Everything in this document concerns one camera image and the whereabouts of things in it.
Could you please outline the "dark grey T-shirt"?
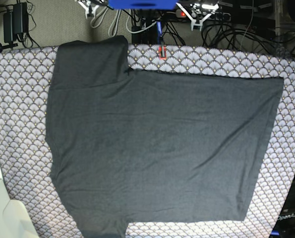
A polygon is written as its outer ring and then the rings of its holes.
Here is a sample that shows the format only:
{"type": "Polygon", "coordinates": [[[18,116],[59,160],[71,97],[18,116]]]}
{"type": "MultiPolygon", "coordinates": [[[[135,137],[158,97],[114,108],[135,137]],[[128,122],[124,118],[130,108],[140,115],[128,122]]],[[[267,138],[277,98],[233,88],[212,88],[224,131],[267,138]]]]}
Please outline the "dark grey T-shirt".
{"type": "Polygon", "coordinates": [[[52,182],[82,235],[243,221],[283,79],[132,70],[127,50],[117,36],[57,51],[46,142],[52,182]]]}

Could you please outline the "black power strip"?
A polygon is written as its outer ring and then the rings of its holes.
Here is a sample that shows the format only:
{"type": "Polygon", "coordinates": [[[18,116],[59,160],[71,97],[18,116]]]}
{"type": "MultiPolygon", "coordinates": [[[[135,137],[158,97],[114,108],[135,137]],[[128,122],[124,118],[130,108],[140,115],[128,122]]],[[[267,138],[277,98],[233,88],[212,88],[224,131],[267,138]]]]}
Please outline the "black power strip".
{"type": "MultiPolygon", "coordinates": [[[[183,12],[181,9],[177,9],[174,11],[177,18],[188,18],[185,12],[183,12]]],[[[196,19],[199,18],[203,19],[206,15],[208,15],[208,12],[205,11],[193,11],[188,10],[188,13],[191,15],[192,18],[196,19]]],[[[222,21],[230,21],[231,15],[229,13],[222,13],[222,12],[216,12],[215,14],[210,15],[207,20],[222,20],[222,21]]]]}

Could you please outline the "red and black clamp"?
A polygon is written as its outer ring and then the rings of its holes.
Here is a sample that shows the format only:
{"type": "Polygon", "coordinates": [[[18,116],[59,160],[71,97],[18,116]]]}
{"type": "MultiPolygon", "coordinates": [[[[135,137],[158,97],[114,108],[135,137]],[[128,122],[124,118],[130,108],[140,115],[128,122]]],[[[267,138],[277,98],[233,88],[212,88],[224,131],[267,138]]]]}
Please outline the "red and black clamp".
{"type": "Polygon", "coordinates": [[[167,59],[167,50],[166,50],[165,45],[160,45],[159,46],[158,53],[159,53],[159,58],[161,60],[166,60],[167,59]]]}

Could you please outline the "black power adapter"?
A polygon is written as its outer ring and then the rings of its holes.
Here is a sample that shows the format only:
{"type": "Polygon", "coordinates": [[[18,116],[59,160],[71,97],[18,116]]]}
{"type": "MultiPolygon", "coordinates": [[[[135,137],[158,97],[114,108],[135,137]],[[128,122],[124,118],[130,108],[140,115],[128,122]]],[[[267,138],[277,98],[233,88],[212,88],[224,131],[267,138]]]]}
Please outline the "black power adapter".
{"type": "Polygon", "coordinates": [[[4,42],[23,42],[24,35],[29,31],[28,22],[27,3],[17,2],[12,10],[7,10],[3,14],[4,42]]]}

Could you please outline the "fan-patterned table cloth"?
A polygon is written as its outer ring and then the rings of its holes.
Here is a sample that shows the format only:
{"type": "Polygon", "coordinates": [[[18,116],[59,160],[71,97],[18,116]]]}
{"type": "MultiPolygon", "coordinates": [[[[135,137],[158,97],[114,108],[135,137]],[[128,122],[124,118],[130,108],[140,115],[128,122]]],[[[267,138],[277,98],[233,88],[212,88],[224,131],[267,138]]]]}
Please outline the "fan-patterned table cloth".
{"type": "MultiPolygon", "coordinates": [[[[0,168],[11,198],[26,206],[42,238],[79,238],[81,232],[61,203],[50,178],[52,155],[45,142],[48,88],[56,47],[0,54],[0,168]]],[[[272,137],[243,222],[134,223],[129,238],[268,238],[295,177],[295,60],[204,47],[128,48],[134,69],[214,74],[231,77],[281,77],[284,90],[272,137]]]]}

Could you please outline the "white plastic bin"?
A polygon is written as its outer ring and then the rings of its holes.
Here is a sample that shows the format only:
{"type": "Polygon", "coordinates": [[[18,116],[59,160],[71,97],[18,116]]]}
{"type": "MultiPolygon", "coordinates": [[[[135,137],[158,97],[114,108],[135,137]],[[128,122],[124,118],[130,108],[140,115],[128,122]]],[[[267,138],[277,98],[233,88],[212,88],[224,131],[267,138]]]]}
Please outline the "white plastic bin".
{"type": "Polygon", "coordinates": [[[24,204],[10,199],[0,168],[0,238],[37,238],[24,204]]]}

